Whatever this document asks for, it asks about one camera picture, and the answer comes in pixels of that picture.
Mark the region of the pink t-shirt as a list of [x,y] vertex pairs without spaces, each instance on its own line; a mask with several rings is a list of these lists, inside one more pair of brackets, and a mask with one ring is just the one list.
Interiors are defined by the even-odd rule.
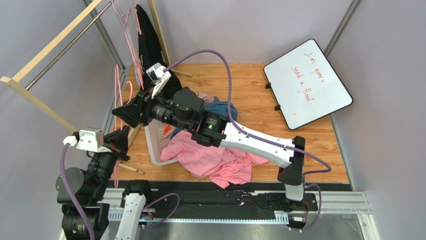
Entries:
[[233,148],[206,147],[191,139],[191,134],[180,131],[162,149],[159,161],[176,159],[198,179],[208,177],[213,183],[227,188],[230,184],[243,185],[252,179],[253,165],[269,161],[257,155]]

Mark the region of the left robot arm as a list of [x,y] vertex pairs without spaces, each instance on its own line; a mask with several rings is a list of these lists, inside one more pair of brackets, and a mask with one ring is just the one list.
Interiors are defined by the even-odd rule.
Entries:
[[[87,128],[63,140],[55,189],[63,214],[61,227],[67,240],[108,239],[110,204],[102,201],[116,163],[130,160],[127,153],[132,130],[124,126],[103,134],[100,129]],[[65,167],[70,147],[86,152],[87,169]]]

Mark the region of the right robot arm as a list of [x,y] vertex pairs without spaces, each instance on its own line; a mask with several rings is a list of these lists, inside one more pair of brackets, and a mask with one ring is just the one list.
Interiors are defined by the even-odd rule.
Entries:
[[278,169],[277,180],[284,184],[285,203],[291,210],[305,202],[304,156],[306,140],[301,136],[284,139],[263,134],[231,121],[230,117],[205,109],[205,102],[185,87],[172,99],[141,90],[112,114],[130,127],[147,126],[152,120],[187,131],[191,139],[205,147],[241,150],[264,158]]

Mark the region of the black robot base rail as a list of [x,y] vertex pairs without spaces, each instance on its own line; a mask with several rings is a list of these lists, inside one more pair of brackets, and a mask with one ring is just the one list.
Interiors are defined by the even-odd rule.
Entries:
[[240,211],[282,211],[304,216],[319,209],[315,194],[305,193],[301,202],[291,201],[284,184],[279,182],[231,184],[222,189],[209,181],[152,181],[150,187],[147,203],[153,203],[149,208],[153,216]]

